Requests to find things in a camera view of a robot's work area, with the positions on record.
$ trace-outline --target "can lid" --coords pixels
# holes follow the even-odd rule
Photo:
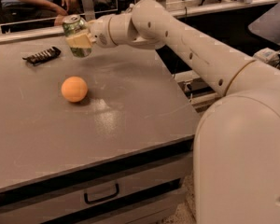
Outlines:
[[[80,21],[80,19],[81,19],[80,15],[74,14],[74,15],[66,16],[65,18],[63,18],[63,23],[72,24],[77,21]]]

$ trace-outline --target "drawer handle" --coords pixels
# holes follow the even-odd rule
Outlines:
[[[89,201],[88,200],[88,194],[87,193],[84,193],[84,201],[86,204],[95,204],[95,203],[100,203],[102,201],[106,201],[108,199],[111,199],[111,198],[115,198],[117,195],[119,195],[119,184],[115,184],[115,188],[116,188],[116,192],[110,196],[107,196],[107,197],[104,197],[104,198],[100,198],[100,199],[97,199],[97,200],[93,200],[93,201]]]

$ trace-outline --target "drawer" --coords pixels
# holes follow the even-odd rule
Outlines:
[[[191,172],[192,153],[152,162],[146,164],[146,167],[128,170],[124,174],[120,174],[120,178],[115,178],[112,181],[69,192],[41,203],[34,203],[19,209],[0,213],[0,224],[22,223],[23,221],[34,224],[49,221],[182,178]],[[103,198],[105,200],[86,204],[84,201],[86,194],[89,202]]]
[[[112,213],[84,220],[77,224],[148,224],[172,215],[177,206],[184,202],[186,189],[180,188],[137,205],[126,206]]]

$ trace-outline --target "soda can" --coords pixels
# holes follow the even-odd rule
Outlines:
[[[86,57],[91,54],[91,42],[87,41],[88,24],[84,19],[79,15],[66,16],[63,19],[63,30],[66,42],[74,56]]]

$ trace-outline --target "white robotic arm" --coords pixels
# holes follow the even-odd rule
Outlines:
[[[194,142],[198,224],[280,224],[280,71],[143,0],[91,26],[97,45],[170,47],[221,96]]]

